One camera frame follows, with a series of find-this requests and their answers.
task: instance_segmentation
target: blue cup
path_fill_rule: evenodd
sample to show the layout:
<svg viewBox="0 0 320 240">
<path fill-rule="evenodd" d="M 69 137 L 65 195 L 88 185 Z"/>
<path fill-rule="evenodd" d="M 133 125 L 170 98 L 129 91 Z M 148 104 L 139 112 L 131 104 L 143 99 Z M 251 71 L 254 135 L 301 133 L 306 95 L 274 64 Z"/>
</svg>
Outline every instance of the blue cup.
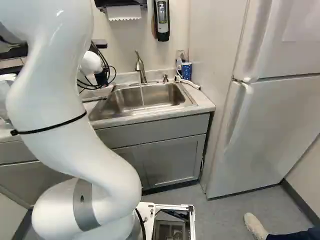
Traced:
<svg viewBox="0 0 320 240">
<path fill-rule="evenodd" d="M 181 64 L 182 79 L 191 81 L 192 63 L 183 62 Z"/>
</svg>

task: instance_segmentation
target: paper towel dispenser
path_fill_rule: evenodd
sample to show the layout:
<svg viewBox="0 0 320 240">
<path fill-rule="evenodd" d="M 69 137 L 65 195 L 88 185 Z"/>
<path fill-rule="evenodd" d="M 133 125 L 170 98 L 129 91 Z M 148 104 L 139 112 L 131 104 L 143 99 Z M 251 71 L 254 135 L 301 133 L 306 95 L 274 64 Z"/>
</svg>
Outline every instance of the paper towel dispenser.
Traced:
<svg viewBox="0 0 320 240">
<path fill-rule="evenodd" d="M 100 10 L 114 6 L 147 5 L 147 0 L 94 0 L 94 2 L 96 7 Z"/>
</svg>

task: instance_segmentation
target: black soap dispenser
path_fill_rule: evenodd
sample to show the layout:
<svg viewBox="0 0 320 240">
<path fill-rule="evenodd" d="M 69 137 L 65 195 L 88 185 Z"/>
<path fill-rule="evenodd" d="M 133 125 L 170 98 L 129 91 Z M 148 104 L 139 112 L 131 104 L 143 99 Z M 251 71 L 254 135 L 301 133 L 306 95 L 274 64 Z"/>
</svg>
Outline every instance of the black soap dispenser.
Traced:
<svg viewBox="0 0 320 240">
<path fill-rule="evenodd" d="M 170 37 L 169 0 L 153 0 L 155 33 L 159 42 L 167 42 Z"/>
</svg>

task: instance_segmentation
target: person's leg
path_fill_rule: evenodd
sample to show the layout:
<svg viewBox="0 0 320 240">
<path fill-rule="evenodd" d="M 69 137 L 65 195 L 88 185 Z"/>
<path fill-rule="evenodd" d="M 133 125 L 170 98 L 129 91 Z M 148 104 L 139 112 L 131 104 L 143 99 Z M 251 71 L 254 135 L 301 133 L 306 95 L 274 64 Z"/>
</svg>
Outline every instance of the person's leg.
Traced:
<svg viewBox="0 0 320 240">
<path fill-rule="evenodd" d="M 273 235 L 265 230 L 261 222 L 252 213 L 244 215 L 246 228 L 256 240 L 320 240 L 320 228 L 309 228 L 307 231 L 299 231 L 289 234 Z"/>
<path fill-rule="evenodd" d="M 256 240 L 266 240 L 268 236 L 267 230 L 261 222 L 252 213 L 248 212 L 244 215 L 244 223 L 249 232 L 253 235 Z"/>
<path fill-rule="evenodd" d="M 269 234 L 266 240 L 315 240 L 308 231 L 299 231 L 289 234 Z"/>
</svg>

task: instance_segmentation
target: refrigerator door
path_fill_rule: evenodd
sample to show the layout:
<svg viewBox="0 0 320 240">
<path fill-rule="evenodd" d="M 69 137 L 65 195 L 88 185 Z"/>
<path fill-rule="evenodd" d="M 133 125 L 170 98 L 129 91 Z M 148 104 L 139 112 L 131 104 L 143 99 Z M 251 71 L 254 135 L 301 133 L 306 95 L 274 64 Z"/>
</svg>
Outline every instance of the refrigerator door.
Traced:
<svg viewBox="0 0 320 240">
<path fill-rule="evenodd" d="M 234 78 L 320 73 L 320 1 L 250 0 Z"/>
<path fill-rule="evenodd" d="M 229 92 L 207 198 L 279 183 L 320 133 L 320 75 L 232 82 Z"/>
</svg>

